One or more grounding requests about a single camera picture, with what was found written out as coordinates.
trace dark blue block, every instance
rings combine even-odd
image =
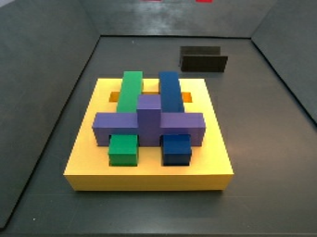
[[[184,113],[185,108],[178,73],[176,71],[162,71],[158,77],[162,112]]]
[[[162,136],[164,166],[189,166],[192,163],[192,136],[189,134]]]

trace green vertical block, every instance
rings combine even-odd
[[[111,135],[109,158],[114,167],[138,166],[138,135]]]
[[[137,113],[140,94],[142,94],[142,71],[126,71],[117,112]]]

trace purple block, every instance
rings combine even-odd
[[[160,146],[161,113],[161,95],[140,95],[138,123],[141,146]]]
[[[202,146],[206,123],[202,113],[162,113],[162,134],[189,134],[192,146]]]
[[[109,146],[111,134],[138,134],[137,113],[97,113],[93,124],[99,146]]]

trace yellow block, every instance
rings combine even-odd
[[[109,148],[98,147],[93,133],[97,112],[115,112],[113,92],[121,92],[122,79],[99,79],[83,118],[65,177],[78,191],[185,191],[224,190],[233,177],[224,138],[204,79],[181,79],[181,90],[192,102],[186,112],[202,112],[206,121],[204,145],[192,148],[189,167],[164,167],[161,148],[140,147],[137,167],[111,167]],[[158,79],[144,79],[144,93],[160,91]]]

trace gray wall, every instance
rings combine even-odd
[[[102,35],[247,37],[276,0],[81,0]]]
[[[317,121],[317,1],[280,0],[253,41]]]
[[[0,228],[98,39],[77,0],[18,0],[0,8]]]

